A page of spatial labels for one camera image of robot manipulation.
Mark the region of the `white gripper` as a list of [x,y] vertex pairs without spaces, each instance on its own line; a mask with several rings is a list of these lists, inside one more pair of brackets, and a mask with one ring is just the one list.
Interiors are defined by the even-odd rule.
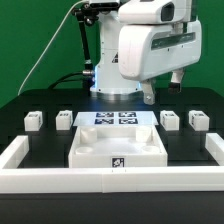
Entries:
[[201,24],[189,22],[185,33],[172,25],[126,25],[119,34],[118,65],[123,78],[142,82],[143,101],[155,103],[151,78],[172,72],[168,91],[181,92],[184,67],[197,63],[201,56]]

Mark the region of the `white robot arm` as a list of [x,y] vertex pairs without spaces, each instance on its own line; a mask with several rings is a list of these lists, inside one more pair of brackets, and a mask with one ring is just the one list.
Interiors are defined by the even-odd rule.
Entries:
[[168,90],[181,91],[185,68],[199,61],[202,30],[197,0],[90,0],[99,13],[100,61],[91,95],[155,102],[154,78],[171,73]]

